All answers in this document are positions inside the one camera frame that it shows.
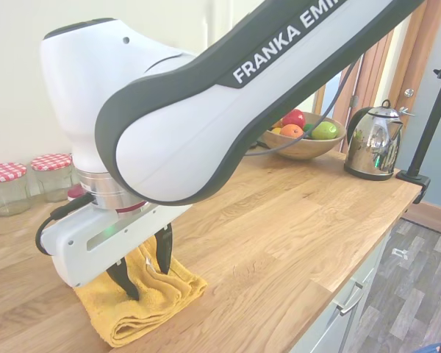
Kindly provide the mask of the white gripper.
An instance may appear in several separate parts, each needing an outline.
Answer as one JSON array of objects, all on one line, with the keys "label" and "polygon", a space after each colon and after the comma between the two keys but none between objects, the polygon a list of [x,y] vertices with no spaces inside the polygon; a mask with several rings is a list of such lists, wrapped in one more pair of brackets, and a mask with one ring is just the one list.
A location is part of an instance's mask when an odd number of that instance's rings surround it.
[{"label": "white gripper", "polygon": [[67,285],[82,287],[106,271],[129,298],[138,300],[124,257],[158,231],[154,235],[157,264],[168,274],[173,248],[169,223],[189,208],[147,204],[139,213],[121,217],[114,210],[88,204],[46,228],[41,243]]}]

